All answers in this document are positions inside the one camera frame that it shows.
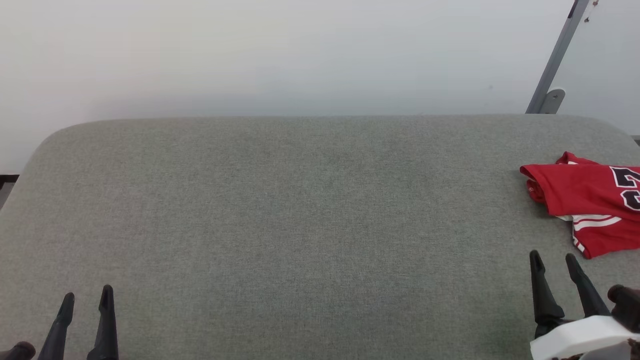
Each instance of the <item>folded shirt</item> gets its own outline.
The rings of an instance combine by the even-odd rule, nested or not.
[[[556,164],[520,172],[529,177],[533,200],[572,221],[573,244],[586,258],[640,248],[640,167],[601,165],[566,152]]]

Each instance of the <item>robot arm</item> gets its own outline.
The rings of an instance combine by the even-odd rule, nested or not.
[[[74,312],[75,297],[73,293],[65,295],[51,330],[42,345],[38,360],[63,360],[67,327],[71,324]],[[89,351],[87,360],[118,360],[118,335],[116,333],[116,313],[113,307],[113,288],[105,285],[100,299],[100,323],[95,337],[93,350]],[[11,350],[0,352],[0,360],[30,360],[36,353],[33,345],[20,342]]]
[[[609,312],[589,277],[572,254],[566,264],[575,283],[584,318],[564,319],[545,278],[545,267],[537,251],[529,254],[534,319],[538,324],[531,342],[534,360],[627,360],[640,340],[640,295],[615,285],[608,298],[616,306]]]

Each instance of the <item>metal bracket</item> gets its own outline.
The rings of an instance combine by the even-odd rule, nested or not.
[[[545,67],[545,70],[540,77],[540,81],[538,82],[536,91],[533,93],[531,102],[529,103],[529,107],[527,107],[527,111],[525,113],[545,113],[543,110],[541,110],[542,102],[545,101],[545,94],[549,91],[549,87],[551,86],[551,82],[553,81],[554,77],[556,76],[556,72],[560,67],[560,63],[562,62],[564,53],[566,52],[567,47],[569,47],[571,37],[573,37],[575,30],[578,28],[578,25],[580,24],[580,20],[582,18],[582,14],[584,13],[584,10],[587,8],[587,5],[590,2],[591,0],[573,0],[573,6],[569,11],[569,16],[567,16],[567,19],[564,22],[564,27],[560,31],[560,36],[558,36],[556,46],[551,52],[551,57],[549,57],[547,66]]]
[[[565,92],[562,89],[551,90],[545,96],[545,100],[542,102],[542,106],[540,106],[540,114],[555,114],[558,112],[560,108],[560,104],[562,104],[562,100],[564,100]]]

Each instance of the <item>fabric texture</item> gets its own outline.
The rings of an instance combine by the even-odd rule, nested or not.
[[[86,359],[108,283],[122,359],[527,359],[529,251],[582,317],[571,229],[518,172],[563,151],[640,163],[621,131],[561,115],[64,129],[0,210],[0,348],[40,349],[73,291],[65,359]],[[638,255],[581,265],[605,295],[640,288]]]
[[[616,176],[619,169],[624,172]],[[571,221],[573,244],[592,259],[612,251],[640,248],[640,209],[629,206],[622,196],[623,192],[637,192],[635,179],[628,174],[639,179],[640,174],[633,169],[640,170],[600,165],[565,152],[555,165],[525,165],[520,172],[530,177],[529,196],[545,204],[551,215]],[[628,183],[621,187],[618,177]]]

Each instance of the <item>gray fabric surface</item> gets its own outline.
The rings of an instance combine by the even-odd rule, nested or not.
[[[117,120],[38,148],[0,211],[0,348],[42,342],[76,294],[66,359],[115,289],[121,359],[527,359],[528,253],[581,308],[568,224],[520,165],[640,164],[560,115]],[[640,251],[581,264],[640,288]]]

